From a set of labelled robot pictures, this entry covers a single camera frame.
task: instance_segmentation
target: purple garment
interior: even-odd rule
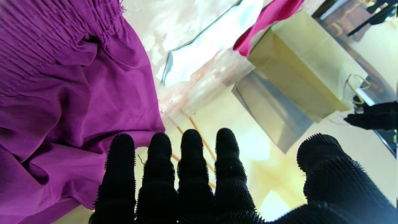
[[[117,0],[0,1],[0,223],[92,209],[112,137],[164,131]]]

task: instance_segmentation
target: white surface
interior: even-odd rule
[[[290,212],[290,208],[281,196],[272,189],[264,199],[259,212],[266,222],[272,222]]]
[[[232,7],[191,44],[171,51],[164,70],[163,84],[189,81],[191,74],[214,57],[220,49],[231,48],[257,20],[263,0],[243,0]]]

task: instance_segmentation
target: shopping bag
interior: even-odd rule
[[[352,109],[367,77],[305,11],[273,25],[248,60],[315,122]]]

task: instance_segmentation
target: black object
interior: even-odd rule
[[[366,130],[397,129],[398,104],[396,101],[359,107],[361,113],[349,114],[344,120]]]
[[[375,11],[376,11],[378,8],[380,8],[382,5],[384,5],[385,3],[387,3],[387,4],[390,5],[390,4],[396,4],[397,1],[396,1],[396,0],[377,0],[377,1],[375,2],[375,4],[372,5],[372,6],[369,6],[369,7],[366,9],[366,11],[367,11],[368,13],[370,13],[370,14],[375,13]]]
[[[382,130],[377,129],[373,130],[375,134],[380,138],[380,140],[384,143],[387,149],[393,154],[395,158],[397,158],[397,144],[394,141],[394,136],[396,137],[395,130]]]
[[[117,135],[89,223],[267,223],[256,212],[231,130],[223,128],[217,133],[216,154],[217,187],[213,195],[201,137],[195,130],[183,134],[177,194],[170,140],[165,134],[154,135],[134,215],[134,143],[127,134]],[[308,204],[272,224],[396,223],[396,209],[335,138],[322,134],[310,137],[299,147],[297,163],[306,173],[304,194]]]
[[[372,17],[367,19],[365,22],[363,22],[361,25],[359,25],[353,31],[348,33],[348,36],[354,35],[360,29],[362,29],[364,26],[366,26],[367,24],[376,25],[376,24],[382,23],[391,14],[391,12],[393,10],[396,11],[396,0],[395,0],[395,2],[393,2],[393,3],[389,4],[388,6],[384,7],[380,12],[376,13],[375,15],[373,15]]]

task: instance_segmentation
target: glove finger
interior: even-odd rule
[[[152,137],[138,194],[137,223],[176,223],[177,193],[174,189],[172,147],[164,133]]]
[[[202,217],[199,223],[207,223],[214,209],[214,196],[209,186],[209,173],[203,157],[203,143],[196,130],[187,130],[181,141],[181,160],[178,162],[178,203],[183,221]]]
[[[133,223],[135,200],[135,149],[128,134],[112,140],[105,163],[105,175],[98,187],[95,212],[89,224]]]
[[[310,136],[300,145],[297,151],[297,164],[303,172],[308,174],[318,164],[335,157],[349,158],[337,139],[318,133]]]
[[[373,106],[367,106],[363,108],[364,114],[367,115],[382,115],[391,114],[393,111],[397,112],[397,102],[387,102],[382,104],[375,104]]]
[[[349,114],[344,120],[350,125],[366,130],[379,129],[382,127],[383,115]]]
[[[226,212],[255,213],[253,198],[246,185],[247,176],[239,160],[238,143],[231,130],[223,128],[218,131],[216,154],[216,211],[219,215]]]

